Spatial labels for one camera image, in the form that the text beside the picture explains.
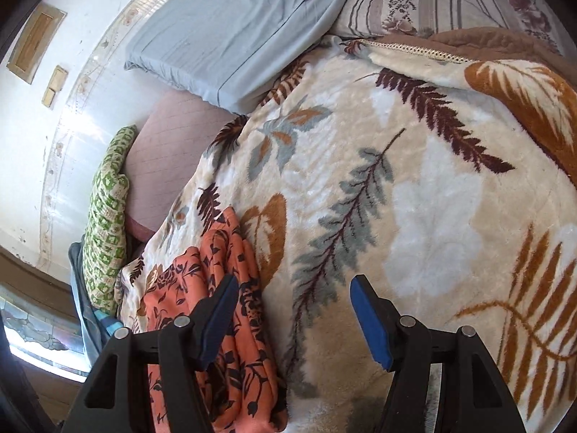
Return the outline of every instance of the orange floral cloth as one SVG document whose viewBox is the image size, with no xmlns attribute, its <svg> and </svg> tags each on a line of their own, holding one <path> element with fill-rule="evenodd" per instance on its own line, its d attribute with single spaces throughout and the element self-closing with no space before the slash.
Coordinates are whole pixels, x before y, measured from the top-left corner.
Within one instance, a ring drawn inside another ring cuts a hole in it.
<svg viewBox="0 0 577 433">
<path fill-rule="evenodd" d="M 213 294 L 226 274 L 239 283 L 233 323 L 217 360 L 197 373 L 216 432 L 272 433 L 287 424 L 286 386 L 279 380 L 263 327 L 263 305 L 255 253 L 240 234 L 232 207 L 157 277 L 142 299 L 148 330 L 158 330 Z M 149 366 L 149 391 L 157 433 L 169 432 L 158 366 Z"/>
</svg>

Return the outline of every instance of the blue cloth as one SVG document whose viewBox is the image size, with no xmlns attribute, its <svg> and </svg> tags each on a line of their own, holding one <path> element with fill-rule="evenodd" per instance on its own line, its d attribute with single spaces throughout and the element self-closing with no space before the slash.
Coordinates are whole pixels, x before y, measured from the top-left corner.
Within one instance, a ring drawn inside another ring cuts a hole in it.
<svg viewBox="0 0 577 433">
<path fill-rule="evenodd" d="M 109 335 L 113 335 L 117 329 L 123 327 L 122 323 L 118 319 L 109 316 L 108 314 L 106 314 L 106 312 L 100 311 L 100 309 L 95 309 L 94 315 L 99 320 L 99 322 L 104 326 Z"/>
<path fill-rule="evenodd" d="M 250 114 L 346 0 L 169 0 L 127 47 L 125 69 L 151 71 L 236 114 Z"/>
<path fill-rule="evenodd" d="M 110 336 L 117 328 L 122 327 L 122 324 L 100 309 L 94 310 L 90 303 L 82 271 L 83 245 L 84 236 L 82 242 L 74 242 L 68 249 L 68 258 L 72 268 L 70 286 L 72 287 L 76 312 L 80 319 L 84 353 L 90 365 L 93 366 Z"/>
</svg>

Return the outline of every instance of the fleece blanket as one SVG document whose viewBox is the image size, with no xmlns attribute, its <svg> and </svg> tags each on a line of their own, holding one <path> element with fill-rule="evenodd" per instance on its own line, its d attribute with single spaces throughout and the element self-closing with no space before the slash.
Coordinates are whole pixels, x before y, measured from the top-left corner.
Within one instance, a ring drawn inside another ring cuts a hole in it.
<svg viewBox="0 0 577 433">
<path fill-rule="evenodd" d="M 389 34 L 376 39 L 384 44 L 402 44 L 438 50 L 471 60 L 529 60 L 546 65 L 568 82 L 577 86 L 577 66 L 553 53 L 540 40 L 501 27 L 474 27 L 433 34 L 424 39 L 408 34 Z"/>
<path fill-rule="evenodd" d="M 527 431 L 551 432 L 577 395 L 577 96 L 535 62 L 392 47 L 326 38 L 227 125 L 122 270 L 120 317 L 147 330 L 147 286 L 233 206 L 288 382 L 287 431 L 379 419 L 392 376 L 348 296 L 363 273 L 428 327 L 473 325 Z"/>
</svg>

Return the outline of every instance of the light blue pillow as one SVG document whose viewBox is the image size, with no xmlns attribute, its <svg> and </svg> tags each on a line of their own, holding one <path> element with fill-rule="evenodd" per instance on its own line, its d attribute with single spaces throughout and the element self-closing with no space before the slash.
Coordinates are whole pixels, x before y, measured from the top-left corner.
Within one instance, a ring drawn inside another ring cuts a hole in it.
<svg viewBox="0 0 577 433">
<path fill-rule="evenodd" d="M 125 69 L 250 114 L 280 72 L 333 25 L 346 0 L 169 0 L 127 48 Z"/>
</svg>

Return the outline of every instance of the pillowcase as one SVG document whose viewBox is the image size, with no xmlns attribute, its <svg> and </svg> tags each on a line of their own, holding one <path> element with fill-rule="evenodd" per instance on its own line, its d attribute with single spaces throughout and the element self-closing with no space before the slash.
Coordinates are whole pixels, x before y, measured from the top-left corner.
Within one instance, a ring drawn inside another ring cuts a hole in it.
<svg viewBox="0 0 577 433">
<path fill-rule="evenodd" d="M 464 0 L 347 0 L 331 27 L 339 37 L 408 34 L 429 37 L 453 29 L 499 27 Z"/>
<path fill-rule="evenodd" d="M 114 283 L 126 256 L 124 208 L 129 182 L 120 168 L 136 136 L 136 126 L 121 128 L 106 150 L 92 181 L 83 271 L 92 306 L 114 314 Z"/>
<path fill-rule="evenodd" d="M 126 231 L 148 241 L 193 176 L 203 151 L 235 118 L 188 91 L 171 91 L 157 103 L 131 151 L 125 173 L 131 190 Z"/>
<path fill-rule="evenodd" d="M 345 1 L 169 0 L 130 41 L 125 69 L 152 71 L 213 105 L 250 114 Z"/>
</svg>

